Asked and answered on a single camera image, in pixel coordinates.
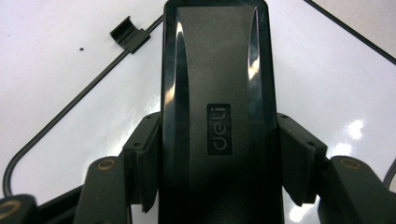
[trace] screw hole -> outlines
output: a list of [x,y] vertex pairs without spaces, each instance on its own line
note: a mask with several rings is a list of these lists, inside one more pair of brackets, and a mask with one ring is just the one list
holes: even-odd
[[10,217],[21,208],[21,202],[17,200],[7,201],[0,204],[0,220],[6,217]]
[[343,158],[340,160],[340,162],[347,168],[353,169],[353,170],[358,170],[361,168],[361,164],[358,163],[357,161],[353,161],[351,159]]
[[97,164],[97,168],[98,168],[99,170],[109,170],[109,169],[111,169],[115,164],[116,164],[116,162],[115,162],[114,160],[107,159],[107,160],[100,161],[100,162]]

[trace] black plastic arm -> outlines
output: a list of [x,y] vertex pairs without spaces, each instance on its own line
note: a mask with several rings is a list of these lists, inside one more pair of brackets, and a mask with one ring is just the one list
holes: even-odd
[[396,197],[363,161],[326,159],[326,146],[290,117],[278,114],[283,186],[302,205],[320,197],[320,223],[396,223]]
[[327,146],[289,116],[276,116],[282,154],[283,187],[293,201],[314,203]]
[[396,197],[355,158],[332,157],[319,196],[320,223],[396,223]]
[[0,200],[0,224],[132,223],[130,204],[147,212],[158,189],[160,113],[145,116],[118,157],[93,162],[83,186],[40,206],[30,195]]

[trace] white surface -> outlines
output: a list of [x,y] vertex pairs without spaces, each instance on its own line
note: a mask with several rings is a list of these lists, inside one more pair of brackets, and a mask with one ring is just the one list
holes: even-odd
[[[327,144],[329,156],[366,161],[383,178],[396,157],[396,66],[304,1],[267,3],[278,111]],[[108,32],[128,15],[147,28],[163,2],[0,4],[3,177],[14,153],[120,54]],[[80,185],[90,162],[118,154],[137,122],[159,110],[161,45],[160,28],[21,160],[14,193],[43,203]],[[318,223],[315,205],[297,208],[284,197],[286,223]],[[155,223],[155,209],[139,216],[134,206],[136,223]]]
[[396,1],[314,0],[314,2],[396,58]]

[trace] deli logo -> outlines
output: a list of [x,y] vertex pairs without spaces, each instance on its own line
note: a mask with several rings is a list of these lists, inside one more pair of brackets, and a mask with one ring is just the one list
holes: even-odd
[[233,154],[230,105],[207,105],[206,112],[207,154]]

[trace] black plastic device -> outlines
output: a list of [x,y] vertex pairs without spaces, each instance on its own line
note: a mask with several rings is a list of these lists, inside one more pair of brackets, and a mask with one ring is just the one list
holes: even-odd
[[160,223],[283,223],[267,5],[169,1]]

